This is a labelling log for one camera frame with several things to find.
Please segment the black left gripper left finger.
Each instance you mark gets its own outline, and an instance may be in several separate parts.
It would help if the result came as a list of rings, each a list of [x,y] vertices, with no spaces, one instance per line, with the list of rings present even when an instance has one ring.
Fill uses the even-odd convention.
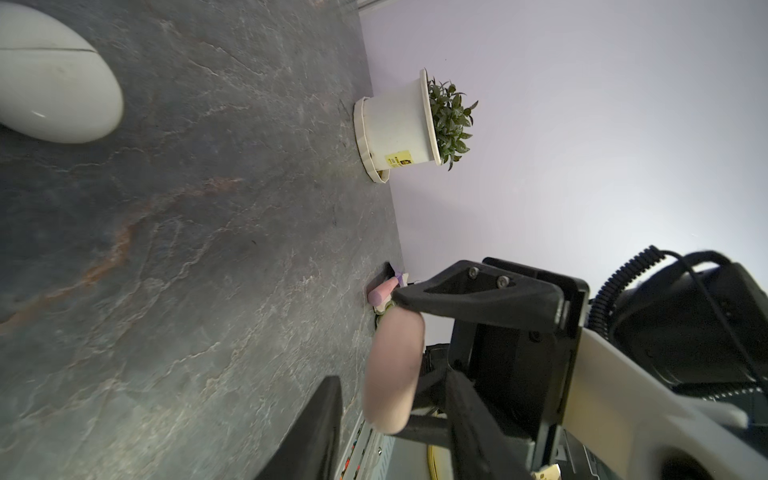
[[[340,378],[326,376],[256,479],[334,479],[342,414]]]

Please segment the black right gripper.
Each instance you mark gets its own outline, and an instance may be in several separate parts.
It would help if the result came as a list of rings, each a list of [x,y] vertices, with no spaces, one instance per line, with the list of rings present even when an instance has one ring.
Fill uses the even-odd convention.
[[[452,368],[419,378],[395,437],[458,447],[466,375],[526,468],[550,463],[589,293],[582,279],[493,258],[397,289],[398,306],[455,322]]]

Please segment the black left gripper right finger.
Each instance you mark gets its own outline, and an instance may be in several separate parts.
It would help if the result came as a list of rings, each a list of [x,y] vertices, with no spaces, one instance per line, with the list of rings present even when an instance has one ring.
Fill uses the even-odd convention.
[[[530,479],[469,379],[449,370],[445,412],[455,479]]]

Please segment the pink earbud charging case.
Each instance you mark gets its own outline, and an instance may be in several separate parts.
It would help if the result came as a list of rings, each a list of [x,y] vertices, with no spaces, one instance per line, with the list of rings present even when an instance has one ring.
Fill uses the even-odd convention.
[[[394,435],[410,417],[425,350],[421,314],[389,309],[375,332],[366,364],[363,415],[378,432]]]

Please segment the white earbud charging case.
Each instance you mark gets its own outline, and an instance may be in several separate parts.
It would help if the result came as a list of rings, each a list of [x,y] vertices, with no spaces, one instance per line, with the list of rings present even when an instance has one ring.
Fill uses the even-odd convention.
[[[34,8],[1,3],[1,124],[39,140],[82,144],[112,133],[121,87],[97,50]]]

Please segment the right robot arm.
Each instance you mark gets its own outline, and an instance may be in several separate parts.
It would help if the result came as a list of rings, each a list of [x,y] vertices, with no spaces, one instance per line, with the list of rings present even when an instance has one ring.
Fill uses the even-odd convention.
[[[767,475],[767,429],[731,402],[767,391],[767,296],[718,252],[648,247],[596,294],[460,261],[395,301],[454,322],[400,437],[448,449],[458,479]]]

